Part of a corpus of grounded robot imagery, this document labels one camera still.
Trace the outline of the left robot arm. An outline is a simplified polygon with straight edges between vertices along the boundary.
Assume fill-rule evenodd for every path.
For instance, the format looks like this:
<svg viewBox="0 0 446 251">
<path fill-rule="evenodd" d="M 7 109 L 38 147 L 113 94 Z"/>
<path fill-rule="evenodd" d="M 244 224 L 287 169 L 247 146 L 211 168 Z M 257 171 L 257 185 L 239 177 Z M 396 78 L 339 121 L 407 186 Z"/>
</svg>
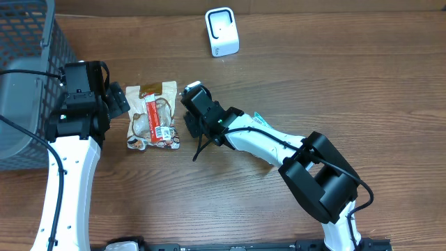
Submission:
<svg viewBox="0 0 446 251">
<path fill-rule="evenodd" d="M 48 180 L 33 250 L 90 250 L 95 169 L 113 118 L 130 106 L 103 61 L 67 63 L 65 91 L 45 122 Z"/>
</svg>

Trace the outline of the white barcode scanner stand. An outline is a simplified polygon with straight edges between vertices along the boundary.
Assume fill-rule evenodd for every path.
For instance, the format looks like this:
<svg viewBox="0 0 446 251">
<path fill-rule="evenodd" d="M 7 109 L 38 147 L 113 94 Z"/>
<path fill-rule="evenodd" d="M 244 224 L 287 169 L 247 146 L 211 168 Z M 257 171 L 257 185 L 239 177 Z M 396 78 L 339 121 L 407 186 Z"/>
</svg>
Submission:
<svg viewBox="0 0 446 251">
<path fill-rule="evenodd" d="M 236 54 L 239 51 L 240 40 L 236 19 L 229 7 L 208 10 L 205 21 L 213 57 Z"/>
</svg>

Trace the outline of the teal wet wipes pack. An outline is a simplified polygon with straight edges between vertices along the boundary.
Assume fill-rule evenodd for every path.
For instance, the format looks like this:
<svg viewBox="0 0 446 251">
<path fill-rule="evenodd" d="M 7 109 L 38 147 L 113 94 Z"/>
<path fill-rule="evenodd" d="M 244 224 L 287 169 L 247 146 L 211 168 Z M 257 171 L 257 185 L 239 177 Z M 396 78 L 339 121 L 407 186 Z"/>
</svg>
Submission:
<svg viewBox="0 0 446 251">
<path fill-rule="evenodd" d="M 262 126 L 272 128 L 272 126 L 258 112 L 255 112 L 252 118 L 254 121 L 261 124 Z"/>
</svg>

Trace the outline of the grey plastic mesh basket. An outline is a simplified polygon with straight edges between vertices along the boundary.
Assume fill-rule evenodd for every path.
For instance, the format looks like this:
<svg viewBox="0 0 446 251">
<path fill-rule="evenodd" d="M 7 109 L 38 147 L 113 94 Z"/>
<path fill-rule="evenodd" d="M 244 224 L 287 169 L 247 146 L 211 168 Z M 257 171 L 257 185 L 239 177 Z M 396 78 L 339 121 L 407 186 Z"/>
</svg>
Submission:
<svg viewBox="0 0 446 251">
<path fill-rule="evenodd" d="M 44 136 L 64 86 L 60 68 L 77 61 L 55 19 L 53 0 L 1 0 L 1 115 Z"/>
</svg>

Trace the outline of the red snack bar packet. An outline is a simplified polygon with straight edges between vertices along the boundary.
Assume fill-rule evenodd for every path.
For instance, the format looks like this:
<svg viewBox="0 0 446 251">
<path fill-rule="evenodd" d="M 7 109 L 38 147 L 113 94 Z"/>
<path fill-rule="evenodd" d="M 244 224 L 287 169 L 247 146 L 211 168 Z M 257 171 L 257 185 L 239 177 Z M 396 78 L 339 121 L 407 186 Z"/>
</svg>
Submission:
<svg viewBox="0 0 446 251">
<path fill-rule="evenodd" d="M 150 93 L 144 96 L 152 143 L 171 139 L 171 106 L 167 99 Z"/>
</svg>

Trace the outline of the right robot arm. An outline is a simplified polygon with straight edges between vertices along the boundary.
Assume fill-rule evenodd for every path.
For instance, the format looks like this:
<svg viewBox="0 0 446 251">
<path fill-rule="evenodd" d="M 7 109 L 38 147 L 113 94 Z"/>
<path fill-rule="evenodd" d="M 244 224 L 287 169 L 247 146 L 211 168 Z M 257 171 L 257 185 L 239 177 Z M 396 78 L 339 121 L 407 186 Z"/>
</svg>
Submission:
<svg viewBox="0 0 446 251">
<path fill-rule="evenodd" d="M 295 200 L 321 223 L 326 250 L 360 250 L 353 218 L 360 177 L 325 135 L 289 135 L 235 107 L 223 109 L 201 82 L 187 85 L 181 102 L 191 136 L 251 153 L 278 168 Z"/>
</svg>

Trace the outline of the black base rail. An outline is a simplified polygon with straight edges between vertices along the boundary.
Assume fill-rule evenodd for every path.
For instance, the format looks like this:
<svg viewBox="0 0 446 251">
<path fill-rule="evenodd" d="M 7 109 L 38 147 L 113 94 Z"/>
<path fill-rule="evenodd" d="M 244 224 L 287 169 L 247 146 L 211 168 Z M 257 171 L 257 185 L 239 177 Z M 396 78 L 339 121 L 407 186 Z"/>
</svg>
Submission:
<svg viewBox="0 0 446 251">
<path fill-rule="evenodd" d="M 92 245 L 91 250 L 105 250 L 106 245 Z M 328 250 L 323 240 L 297 240 L 294 243 L 236 243 L 212 245 L 150 244 L 144 241 L 144 251 L 317 251 Z"/>
</svg>

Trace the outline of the beige snack bag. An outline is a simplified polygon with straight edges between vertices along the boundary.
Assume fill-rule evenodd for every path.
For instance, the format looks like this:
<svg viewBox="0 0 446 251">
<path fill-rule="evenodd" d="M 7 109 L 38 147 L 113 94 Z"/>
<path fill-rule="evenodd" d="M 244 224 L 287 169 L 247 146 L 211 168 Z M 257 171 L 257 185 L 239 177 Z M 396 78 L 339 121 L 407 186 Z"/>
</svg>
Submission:
<svg viewBox="0 0 446 251">
<path fill-rule="evenodd" d="M 158 143 L 151 142 L 150 128 L 148 124 L 148 114 L 144 96 L 154 93 L 157 97 L 167 99 L 171 106 L 171 139 Z M 130 149 L 145 150 L 149 146 L 156 146 L 164 149 L 179 149 L 180 138 L 174 127 L 174 113 L 176 108 L 177 83 L 175 81 L 158 82 L 141 86 L 128 86 L 125 90 L 125 97 L 130 106 L 128 115 L 130 124 L 127 135 L 127 145 Z"/>
</svg>

